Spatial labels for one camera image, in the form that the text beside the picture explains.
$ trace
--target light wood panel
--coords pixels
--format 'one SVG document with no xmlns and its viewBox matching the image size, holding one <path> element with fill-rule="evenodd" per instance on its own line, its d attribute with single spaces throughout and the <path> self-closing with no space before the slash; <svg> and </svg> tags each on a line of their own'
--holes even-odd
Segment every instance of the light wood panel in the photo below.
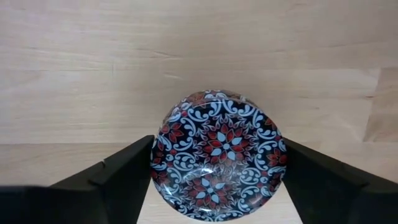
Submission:
<svg viewBox="0 0 398 224">
<path fill-rule="evenodd" d="M 0 184 L 59 181 L 206 88 L 398 182 L 397 20 L 395 0 L 0 1 Z M 284 187 L 232 223 L 264 220 L 300 223 Z M 163 222 L 198 223 L 151 186 L 139 223 Z"/>
</svg>

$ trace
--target wood grain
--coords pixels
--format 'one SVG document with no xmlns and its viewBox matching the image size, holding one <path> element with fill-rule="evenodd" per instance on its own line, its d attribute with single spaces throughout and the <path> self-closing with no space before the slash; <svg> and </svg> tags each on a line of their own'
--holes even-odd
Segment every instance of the wood grain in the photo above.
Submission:
<svg viewBox="0 0 398 224">
<path fill-rule="evenodd" d="M 0 184 L 50 185 L 154 134 L 202 89 L 398 182 L 395 0 L 2 0 Z M 231 223 L 301 223 L 284 187 Z M 139 223 L 198 223 L 151 186 Z"/>
</svg>

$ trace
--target wooden table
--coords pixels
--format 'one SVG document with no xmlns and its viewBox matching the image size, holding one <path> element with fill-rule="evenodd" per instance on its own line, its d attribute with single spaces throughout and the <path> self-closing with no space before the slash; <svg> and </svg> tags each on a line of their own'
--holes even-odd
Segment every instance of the wooden table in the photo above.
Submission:
<svg viewBox="0 0 398 224">
<path fill-rule="evenodd" d="M 197 90 L 398 182 L 396 0 L 2 0 L 0 184 L 50 185 L 156 133 Z M 301 223 L 284 187 L 231 223 Z M 139 223 L 199 223 L 153 186 Z"/>
</svg>

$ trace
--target red flower pattern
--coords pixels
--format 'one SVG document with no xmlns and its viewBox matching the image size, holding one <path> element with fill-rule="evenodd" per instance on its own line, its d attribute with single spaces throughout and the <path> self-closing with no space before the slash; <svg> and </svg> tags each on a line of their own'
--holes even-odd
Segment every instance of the red flower pattern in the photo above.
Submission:
<svg viewBox="0 0 398 224">
<path fill-rule="evenodd" d="M 242 133 L 242 128 L 234 131 L 226 124 L 223 124 L 218 132 L 209 132 L 208 136 L 211 140 L 203 150 L 212 156 L 211 163 L 225 162 L 229 166 L 235 160 L 243 160 L 243 152 L 249 145 L 249 141 L 244 140 Z"/>
<path fill-rule="evenodd" d="M 269 118 L 266 119 L 266 125 L 271 125 L 272 130 L 276 130 L 277 129 L 275 123 Z"/>
<path fill-rule="evenodd" d="M 194 186 L 189 196 L 196 200 L 197 207 L 210 207 L 214 209 L 216 205 L 226 204 L 228 186 L 220 182 L 217 177 L 196 178 L 193 180 Z"/>
<path fill-rule="evenodd" d="M 270 166 L 270 167 L 274 167 L 278 163 L 283 165 L 283 164 L 286 163 L 286 160 L 287 160 L 287 156 L 285 154 L 281 155 L 280 154 L 280 150 L 276 149 L 276 148 L 274 149 L 274 153 L 273 154 L 268 154 L 267 155 L 267 158 L 270 160 L 268 162 L 268 166 Z"/>
<path fill-rule="evenodd" d="M 158 184 L 169 184 L 170 180 L 167 178 L 167 172 L 159 172 L 156 173 L 155 171 L 152 171 L 150 173 L 152 178 L 158 183 Z"/>
<path fill-rule="evenodd" d="M 160 132 L 163 133 L 163 134 L 167 134 L 168 133 L 170 141 L 176 143 L 177 142 L 177 137 L 184 136 L 184 133 L 181 130 L 179 130 L 180 127 L 181 127 L 180 123 L 174 123 L 171 127 L 167 123 L 167 124 L 163 125 L 162 129 L 160 130 Z"/>
</svg>

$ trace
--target floral mandala design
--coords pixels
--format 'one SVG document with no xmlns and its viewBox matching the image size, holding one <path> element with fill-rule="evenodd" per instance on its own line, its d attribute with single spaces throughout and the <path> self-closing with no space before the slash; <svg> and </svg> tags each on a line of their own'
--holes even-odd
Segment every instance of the floral mandala design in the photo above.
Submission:
<svg viewBox="0 0 398 224">
<path fill-rule="evenodd" d="M 151 153 L 156 189 L 174 209 L 220 222 L 248 215 L 280 185 L 286 148 L 276 125 L 249 99 L 205 90 L 164 119 Z"/>
</svg>

